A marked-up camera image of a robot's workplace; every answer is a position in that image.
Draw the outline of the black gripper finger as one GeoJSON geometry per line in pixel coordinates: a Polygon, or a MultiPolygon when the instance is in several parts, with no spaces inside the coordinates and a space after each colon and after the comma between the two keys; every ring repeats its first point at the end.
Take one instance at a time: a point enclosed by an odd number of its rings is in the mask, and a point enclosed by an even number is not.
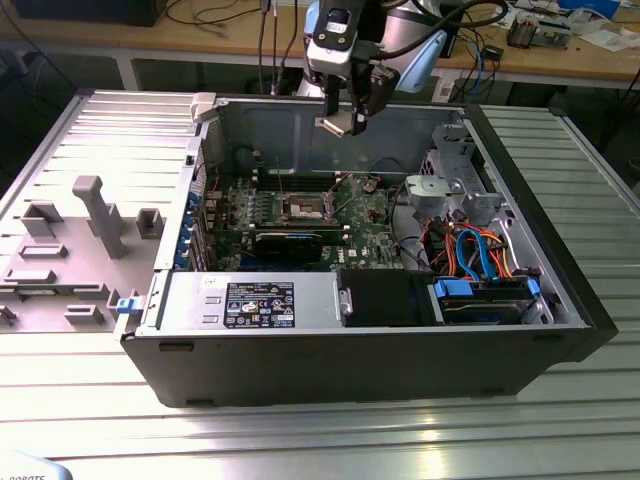
{"type": "Polygon", "coordinates": [[[339,112],[340,90],[342,79],[335,75],[326,74],[322,80],[324,92],[324,119],[328,120],[339,112]]]}
{"type": "Polygon", "coordinates": [[[351,123],[349,134],[357,136],[363,133],[369,119],[375,114],[370,98],[356,98],[351,103],[351,123]]]}

